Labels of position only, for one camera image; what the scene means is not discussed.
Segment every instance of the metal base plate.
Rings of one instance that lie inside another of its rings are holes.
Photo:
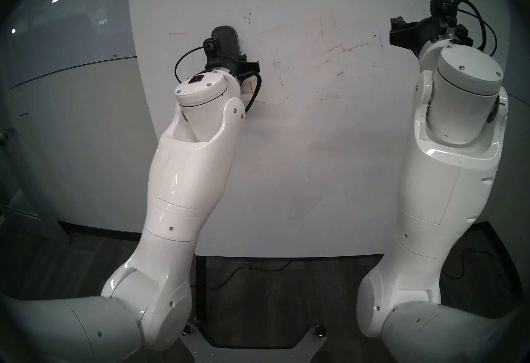
[[[324,345],[328,336],[315,336],[313,326],[292,349],[229,349],[213,347],[201,332],[192,324],[191,331],[180,339],[195,358],[196,363],[309,363],[318,350]]]

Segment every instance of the whiteboard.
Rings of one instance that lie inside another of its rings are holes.
[[[2,27],[5,79],[14,87],[58,70],[135,56],[132,37],[128,0],[21,0]]]
[[[429,15],[430,0],[129,0],[157,136],[173,117],[175,61],[219,25],[259,61],[263,86],[242,129],[226,191],[196,254],[313,257],[383,253],[418,76],[390,46],[390,17]],[[471,0],[495,29],[504,68],[506,0]],[[480,40],[473,18],[458,17]],[[493,48],[489,43],[486,50]],[[195,52],[182,78],[202,70]],[[243,100],[251,96],[244,85]]]

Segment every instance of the wall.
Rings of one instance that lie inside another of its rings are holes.
[[[200,255],[338,256],[385,251],[418,75],[388,44],[389,19],[421,20],[430,0],[129,0],[149,112],[173,116],[175,61],[219,25],[236,28],[263,87],[242,130],[227,189]],[[495,29],[504,68],[506,0],[471,0]],[[478,22],[459,17],[480,39]],[[489,34],[487,51],[493,48]],[[204,66],[195,52],[186,78]],[[245,85],[243,100],[251,96]]]
[[[6,100],[16,153],[58,220],[142,231],[156,137],[136,59],[53,73]]]
[[[128,0],[19,0],[0,28],[10,148],[58,220],[142,231],[156,136]]]

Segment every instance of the dark floor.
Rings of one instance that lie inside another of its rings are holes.
[[[97,296],[107,277],[137,245],[70,235],[72,241],[64,245],[9,228],[0,238],[0,291],[28,300]],[[468,231],[453,247],[443,271],[459,276],[461,250],[468,247],[496,254],[482,230]],[[208,291],[208,320],[194,324],[212,344],[263,348],[292,347],[310,326],[322,324],[328,329],[328,340],[312,362],[392,362],[380,339],[360,333],[355,316],[359,283],[380,258],[296,262],[277,273],[241,270],[222,289]],[[275,269],[285,262],[208,258],[208,285],[218,285],[241,265]],[[514,309],[517,296],[510,292],[497,260],[466,251],[464,263],[461,279],[442,275],[443,304],[485,317]],[[190,278],[193,284],[194,265]],[[126,361],[193,362],[193,358],[178,340],[164,352],[140,350]]]

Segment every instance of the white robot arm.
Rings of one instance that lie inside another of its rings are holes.
[[[455,36],[457,5],[433,0],[431,18],[392,19],[391,44],[413,50],[420,76],[396,229],[359,287],[357,322],[365,335],[381,337],[397,361],[478,361],[512,318],[440,306],[441,267],[486,204],[508,114],[501,67],[471,47],[466,30]]]
[[[3,297],[41,356],[70,363],[115,361],[142,346],[164,350],[181,334],[191,311],[189,273],[197,239],[224,192],[245,120],[240,83],[251,75],[261,82],[258,63],[246,62],[238,45],[234,29],[214,29],[204,42],[207,69],[175,89],[175,116],[149,170],[140,242],[101,296]]]

